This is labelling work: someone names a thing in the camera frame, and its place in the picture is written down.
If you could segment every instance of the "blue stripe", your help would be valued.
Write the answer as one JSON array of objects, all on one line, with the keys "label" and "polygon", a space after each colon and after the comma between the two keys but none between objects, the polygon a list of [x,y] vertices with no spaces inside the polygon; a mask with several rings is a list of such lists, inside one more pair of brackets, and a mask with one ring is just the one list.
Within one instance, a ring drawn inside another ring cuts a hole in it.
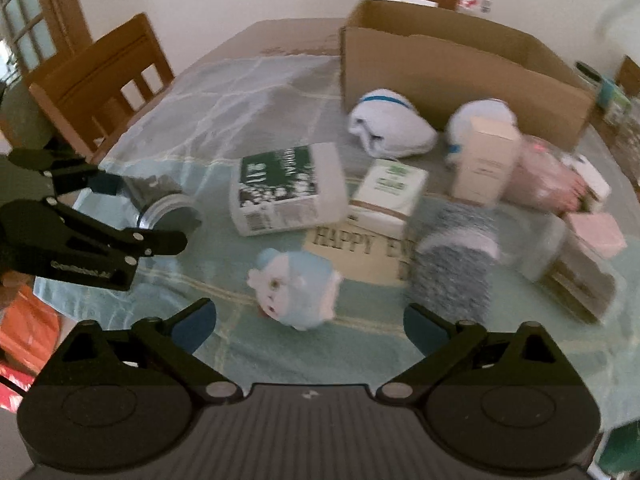
[{"label": "blue stripe", "polygon": [[397,103],[411,110],[411,107],[407,103],[403,103],[400,99],[396,99],[395,97],[387,97],[385,95],[372,95],[360,100],[361,103],[366,103],[367,101],[387,101],[388,103]]}]

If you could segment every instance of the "white rolled towel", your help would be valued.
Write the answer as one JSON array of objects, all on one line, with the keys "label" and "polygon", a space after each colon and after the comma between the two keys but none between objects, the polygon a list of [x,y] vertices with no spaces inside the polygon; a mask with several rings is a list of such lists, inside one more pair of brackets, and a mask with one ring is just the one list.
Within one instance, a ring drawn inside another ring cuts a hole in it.
[{"label": "white rolled towel", "polygon": [[349,116],[349,131],[374,158],[399,158],[431,150],[438,133],[411,102],[391,90],[365,94]]},{"label": "white rolled towel", "polygon": [[481,101],[471,101],[462,105],[454,113],[447,123],[445,135],[449,143],[449,153],[447,153],[446,163],[455,165],[460,160],[460,153],[465,145],[468,130],[471,126],[471,117],[484,117],[494,121],[518,125],[518,119],[504,101],[500,99],[484,99]]}]

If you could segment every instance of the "window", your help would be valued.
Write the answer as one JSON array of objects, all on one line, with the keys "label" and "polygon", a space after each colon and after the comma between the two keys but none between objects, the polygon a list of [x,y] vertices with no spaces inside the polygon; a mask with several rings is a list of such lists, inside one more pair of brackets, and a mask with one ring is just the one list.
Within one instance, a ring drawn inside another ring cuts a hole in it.
[{"label": "window", "polygon": [[20,77],[18,61],[5,40],[0,40],[0,82],[9,86]]},{"label": "window", "polygon": [[32,72],[56,54],[40,0],[0,0],[0,9],[6,42],[3,48],[13,51],[23,72]]}]

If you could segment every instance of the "blue plush toy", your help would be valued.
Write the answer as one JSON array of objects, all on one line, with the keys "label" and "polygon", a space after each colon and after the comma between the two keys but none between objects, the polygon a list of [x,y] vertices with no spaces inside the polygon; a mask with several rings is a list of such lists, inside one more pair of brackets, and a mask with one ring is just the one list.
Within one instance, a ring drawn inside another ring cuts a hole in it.
[{"label": "blue plush toy", "polygon": [[265,249],[257,266],[249,271],[247,284],[267,316],[297,330],[334,318],[342,276],[329,260],[306,251]]}]

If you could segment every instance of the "orange bag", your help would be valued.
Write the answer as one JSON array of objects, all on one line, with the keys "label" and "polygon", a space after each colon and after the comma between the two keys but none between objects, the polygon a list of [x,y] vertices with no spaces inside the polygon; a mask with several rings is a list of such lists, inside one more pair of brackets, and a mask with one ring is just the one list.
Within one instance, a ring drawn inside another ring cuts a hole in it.
[{"label": "orange bag", "polygon": [[39,373],[55,350],[60,315],[24,285],[0,320],[0,348]]}]

